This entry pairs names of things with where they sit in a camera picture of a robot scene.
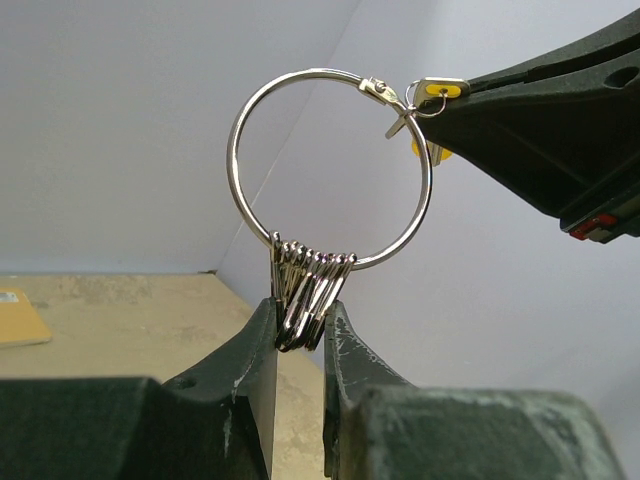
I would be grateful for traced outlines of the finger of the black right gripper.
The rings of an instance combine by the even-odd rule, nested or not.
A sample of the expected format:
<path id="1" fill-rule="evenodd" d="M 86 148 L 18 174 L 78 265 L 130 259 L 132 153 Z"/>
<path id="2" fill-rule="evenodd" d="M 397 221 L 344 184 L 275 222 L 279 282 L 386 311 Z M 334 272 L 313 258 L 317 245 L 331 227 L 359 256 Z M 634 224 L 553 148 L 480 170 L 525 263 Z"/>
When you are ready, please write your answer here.
<path id="1" fill-rule="evenodd" d="M 638 236 L 638 52 L 476 91 L 419 125 L 567 234 Z"/>
<path id="2" fill-rule="evenodd" d="M 563 47 L 512 67 L 471 79 L 472 90 L 531 83 L 610 63 L 639 51 L 638 9 Z"/>

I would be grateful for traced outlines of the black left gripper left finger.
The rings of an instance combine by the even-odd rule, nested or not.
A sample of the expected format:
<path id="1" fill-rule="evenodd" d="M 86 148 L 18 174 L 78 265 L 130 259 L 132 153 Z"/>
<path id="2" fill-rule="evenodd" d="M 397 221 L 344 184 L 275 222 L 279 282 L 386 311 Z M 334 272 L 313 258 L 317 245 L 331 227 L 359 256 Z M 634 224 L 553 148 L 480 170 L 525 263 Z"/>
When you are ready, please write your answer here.
<path id="1" fill-rule="evenodd" d="M 166 382 L 5 380 L 5 479 L 267 479 L 277 377 L 276 303 Z"/>

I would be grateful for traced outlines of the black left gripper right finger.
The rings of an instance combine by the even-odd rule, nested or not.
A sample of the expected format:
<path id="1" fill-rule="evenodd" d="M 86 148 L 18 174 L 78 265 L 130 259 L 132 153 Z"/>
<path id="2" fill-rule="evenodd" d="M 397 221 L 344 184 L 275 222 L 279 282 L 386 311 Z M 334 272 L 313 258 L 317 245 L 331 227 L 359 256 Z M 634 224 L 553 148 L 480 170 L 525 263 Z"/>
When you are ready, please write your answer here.
<path id="1" fill-rule="evenodd" d="M 426 387 L 355 332 L 341 302 L 324 337 L 329 479 L 622 479 L 593 410 L 565 392 Z"/>

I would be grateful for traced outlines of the orange key tag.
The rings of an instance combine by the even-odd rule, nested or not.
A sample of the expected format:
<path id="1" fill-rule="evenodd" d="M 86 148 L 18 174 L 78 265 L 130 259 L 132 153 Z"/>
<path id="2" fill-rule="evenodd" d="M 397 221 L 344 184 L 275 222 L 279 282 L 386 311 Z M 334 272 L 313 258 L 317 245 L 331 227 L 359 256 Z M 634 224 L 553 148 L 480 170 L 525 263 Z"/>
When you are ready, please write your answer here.
<path id="1" fill-rule="evenodd" d="M 444 112 L 446 106 L 470 94 L 470 84 L 463 79 L 424 77 L 413 81 L 405 91 L 405 101 L 414 110 L 415 119 L 431 119 Z"/>

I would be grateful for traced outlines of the large metal keyring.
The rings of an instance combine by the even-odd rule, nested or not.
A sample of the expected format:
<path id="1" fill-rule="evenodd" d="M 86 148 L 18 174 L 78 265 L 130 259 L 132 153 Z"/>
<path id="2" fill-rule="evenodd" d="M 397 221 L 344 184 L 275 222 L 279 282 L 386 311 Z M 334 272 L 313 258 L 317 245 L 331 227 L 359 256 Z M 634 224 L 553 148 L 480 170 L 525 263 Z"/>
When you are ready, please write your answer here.
<path id="1" fill-rule="evenodd" d="M 415 237 L 430 206 L 434 183 L 432 157 L 426 147 L 426 139 L 414 118 L 413 110 L 398 97 L 397 93 L 391 87 L 384 84 L 382 80 L 375 77 L 365 78 L 342 70 L 310 68 L 286 73 L 261 86 L 243 104 L 231 126 L 226 149 L 226 174 L 229 189 L 241 218 L 246 223 L 249 230 L 265 246 L 269 247 L 271 245 L 269 231 L 253 212 L 241 184 L 239 164 L 241 136 L 250 115 L 253 113 L 254 109 L 264 99 L 266 99 L 267 96 L 289 85 L 311 80 L 331 81 L 348 85 L 356 89 L 365 97 L 393 109 L 397 115 L 397 119 L 403 123 L 405 128 L 408 129 L 412 139 L 418 145 L 421 168 L 421 185 L 418 204 L 408 226 L 394 240 L 394 242 L 370 256 L 358 259 L 353 267 L 355 271 L 369 269 L 400 253 L 400 251 L 403 250 Z"/>

